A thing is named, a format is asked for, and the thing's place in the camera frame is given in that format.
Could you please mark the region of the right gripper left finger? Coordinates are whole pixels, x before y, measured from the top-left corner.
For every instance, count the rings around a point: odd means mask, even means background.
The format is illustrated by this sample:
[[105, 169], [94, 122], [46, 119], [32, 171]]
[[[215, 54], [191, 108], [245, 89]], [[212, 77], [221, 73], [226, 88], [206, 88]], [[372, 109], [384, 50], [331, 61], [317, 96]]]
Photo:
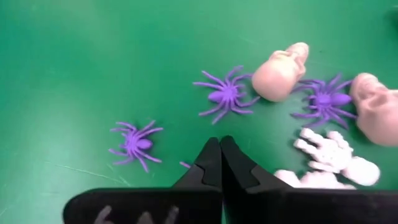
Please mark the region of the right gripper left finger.
[[72, 197], [64, 224], [221, 224], [221, 147], [209, 138], [171, 187], [97, 188]]

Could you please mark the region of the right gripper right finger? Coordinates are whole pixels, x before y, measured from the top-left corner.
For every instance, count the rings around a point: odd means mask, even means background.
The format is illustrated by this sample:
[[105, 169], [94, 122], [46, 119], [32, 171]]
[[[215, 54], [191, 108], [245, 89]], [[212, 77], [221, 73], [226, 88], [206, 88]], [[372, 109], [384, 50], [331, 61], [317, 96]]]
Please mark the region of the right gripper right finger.
[[220, 141], [229, 224], [398, 224], [397, 190], [296, 189]]

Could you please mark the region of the beige toy skull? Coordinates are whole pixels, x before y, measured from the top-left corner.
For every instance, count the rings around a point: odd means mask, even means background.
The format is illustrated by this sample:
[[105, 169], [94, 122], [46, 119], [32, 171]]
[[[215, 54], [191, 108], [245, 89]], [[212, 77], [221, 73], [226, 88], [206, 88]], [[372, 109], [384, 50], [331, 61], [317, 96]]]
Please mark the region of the beige toy skull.
[[252, 86], [261, 97], [284, 101], [295, 84], [305, 75], [309, 46], [305, 42], [276, 50], [252, 75]]
[[398, 89], [389, 89], [373, 74], [360, 73], [353, 79], [349, 94], [362, 133], [374, 144], [398, 146]]

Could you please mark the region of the white skeleton hand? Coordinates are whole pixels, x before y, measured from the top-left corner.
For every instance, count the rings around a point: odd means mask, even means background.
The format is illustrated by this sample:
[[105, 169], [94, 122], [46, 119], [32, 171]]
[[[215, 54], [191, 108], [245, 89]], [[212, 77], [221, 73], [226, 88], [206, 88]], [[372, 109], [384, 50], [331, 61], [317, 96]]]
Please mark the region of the white skeleton hand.
[[330, 131], [323, 137], [303, 128], [294, 146], [311, 156], [308, 166], [312, 169], [341, 174], [363, 186], [374, 185], [381, 176], [377, 165], [353, 155], [354, 149], [337, 131]]
[[307, 172], [301, 179], [290, 170], [278, 170], [274, 175], [294, 188], [356, 190], [353, 185], [339, 182], [331, 172]]

